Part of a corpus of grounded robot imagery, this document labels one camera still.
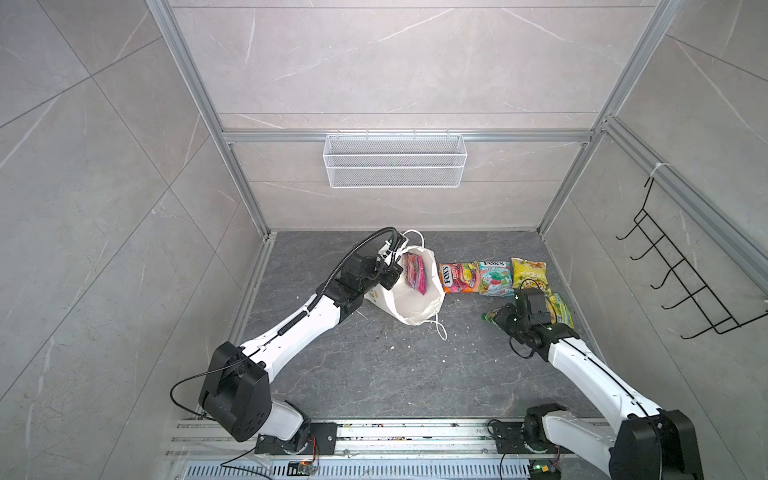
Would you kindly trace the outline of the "magenta snack packet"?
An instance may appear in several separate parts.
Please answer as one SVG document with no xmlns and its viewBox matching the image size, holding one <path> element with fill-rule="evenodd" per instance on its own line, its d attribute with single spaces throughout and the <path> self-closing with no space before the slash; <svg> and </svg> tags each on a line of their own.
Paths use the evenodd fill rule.
<svg viewBox="0 0 768 480">
<path fill-rule="evenodd" d="M 426 267 L 421 255 L 405 253 L 402 257 L 407 285 L 424 296 L 427 291 Z"/>
</svg>

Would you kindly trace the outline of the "white floral paper bag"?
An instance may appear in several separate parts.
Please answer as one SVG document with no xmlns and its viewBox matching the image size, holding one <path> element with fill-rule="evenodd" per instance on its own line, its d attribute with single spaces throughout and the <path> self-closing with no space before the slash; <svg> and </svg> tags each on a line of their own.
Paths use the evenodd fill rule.
<svg viewBox="0 0 768 480">
<path fill-rule="evenodd" d="M 406 240 L 397 250 L 397 266 L 401 266 L 403 272 L 391 289 L 376 286 L 364 298 L 405 325 L 433 324 L 439 337 L 446 341 L 447 331 L 439 320 L 445 292 L 434 252 L 425 246 L 424 236 L 418 230 L 406 230 L 402 235 Z M 409 255 L 423 265 L 416 271 L 414 286 L 408 276 Z"/>
</svg>

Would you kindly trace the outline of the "yellow green snack packet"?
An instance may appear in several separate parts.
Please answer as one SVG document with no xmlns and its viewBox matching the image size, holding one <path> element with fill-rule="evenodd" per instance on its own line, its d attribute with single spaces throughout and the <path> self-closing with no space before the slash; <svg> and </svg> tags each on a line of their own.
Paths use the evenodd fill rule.
<svg viewBox="0 0 768 480">
<path fill-rule="evenodd" d="M 549 292 L 549 282 L 547 280 L 547 264 L 540 261 L 525 260 L 522 258 L 511 259 L 513 274 L 513 288 L 538 289 L 543 292 Z"/>
</svg>

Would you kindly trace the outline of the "teal mint candy packet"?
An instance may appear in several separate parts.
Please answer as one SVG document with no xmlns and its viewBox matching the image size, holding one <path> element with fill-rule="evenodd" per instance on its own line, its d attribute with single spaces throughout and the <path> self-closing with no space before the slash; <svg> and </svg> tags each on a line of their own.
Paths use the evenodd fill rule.
<svg viewBox="0 0 768 480">
<path fill-rule="evenodd" d="M 511 263 L 508 261 L 479 261 L 478 292 L 483 296 L 508 297 L 514 294 Z"/>
</svg>

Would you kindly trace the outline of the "yellow orange snack packet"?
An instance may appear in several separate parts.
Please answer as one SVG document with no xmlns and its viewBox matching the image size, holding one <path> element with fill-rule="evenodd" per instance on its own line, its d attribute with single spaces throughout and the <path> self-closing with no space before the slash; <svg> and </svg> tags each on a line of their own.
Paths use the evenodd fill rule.
<svg viewBox="0 0 768 480">
<path fill-rule="evenodd" d="M 446 294 L 479 291 L 480 273 L 477 262 L 440 263 L 438 270 Z"/>
</svg>

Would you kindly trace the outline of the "yellow lemon candy packet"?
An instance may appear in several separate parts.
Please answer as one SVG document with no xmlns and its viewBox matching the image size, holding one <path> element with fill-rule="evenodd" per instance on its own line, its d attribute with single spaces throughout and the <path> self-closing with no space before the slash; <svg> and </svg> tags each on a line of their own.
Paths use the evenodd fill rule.
<svg viewBox="0 0 768 480">
<path fill-rule="evenodd" d="M 499 315 L 500 311 L 501 311 L 501 309 L 498 308 L 498 309 L 495 309 L 495 310 L 493 310 L 491 312 L 483 313 L 482 314 L 482 319 L 484 321 L 488 322 L 488 323 L 499 325 L 498 315 Z"/>
</svg>

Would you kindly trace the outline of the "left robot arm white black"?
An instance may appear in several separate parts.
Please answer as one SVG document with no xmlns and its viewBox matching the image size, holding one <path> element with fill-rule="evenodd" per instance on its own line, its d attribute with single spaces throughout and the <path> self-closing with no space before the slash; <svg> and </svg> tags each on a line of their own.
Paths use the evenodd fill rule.
<svg viewBox="0 0 768 480">
<path fill-rule="evenodd" d="M 199 406 L 238 442 L 260 435 L 302 447 L 310 421 L 289 402 L 274 399 L 271 383 L 304 348 L 354 313 L 368 292 L 377 286 L 391 289 L 402 271 L 395 253 L 349 255 L 305 304 L 276 326 L 214 351 Z"/>
</svg>

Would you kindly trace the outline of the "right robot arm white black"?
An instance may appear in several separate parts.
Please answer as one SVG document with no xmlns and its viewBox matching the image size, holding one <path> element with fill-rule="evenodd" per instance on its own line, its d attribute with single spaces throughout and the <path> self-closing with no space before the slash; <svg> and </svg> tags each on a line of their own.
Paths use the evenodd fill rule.
<svg viewBox="0 0 768 480">
<path fill-rule="evenodd" d="M 598 427 L 557 403 L 526 411 L 521 440 L 536 454 L 565 449 L 612 479 L 701 479 L 704 471 L 693 422 L 665 410 L 604 364 L 569 325 L 551 319 L 543 291 L 516 291 L 511 301 L 484 314 L 504 331 L 512 350 L 540 357 L 563 373 L 599 410 Z"/>
</svg>

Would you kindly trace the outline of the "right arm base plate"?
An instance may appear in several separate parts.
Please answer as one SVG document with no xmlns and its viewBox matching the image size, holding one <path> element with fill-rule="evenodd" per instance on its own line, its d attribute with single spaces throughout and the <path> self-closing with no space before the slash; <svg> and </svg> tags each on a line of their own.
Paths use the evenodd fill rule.
<svg viewBox="0 0 768 480">
<path fill-rule="evenodd" d="M 491 419 L 486 423 L 486 428 L 499 454 L 572 455 L 572 452 L 564 447 L 525 440 L 522 421 Z"/>
</svg>

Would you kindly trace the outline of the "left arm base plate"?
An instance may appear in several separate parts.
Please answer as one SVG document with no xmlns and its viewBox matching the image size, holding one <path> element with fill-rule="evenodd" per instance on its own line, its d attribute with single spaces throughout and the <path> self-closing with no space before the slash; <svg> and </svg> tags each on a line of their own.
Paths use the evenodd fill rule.
<svg viewBox="0 0 768 480">
<path fill-rule="evenodd" d="M 334 422 L 311 422 L 303 426 L 287 441 L 274 436 L 260 435 L 256 454 L 271 455 L 332 455 L 335 452 L 339 425 Z"/>
</svg>

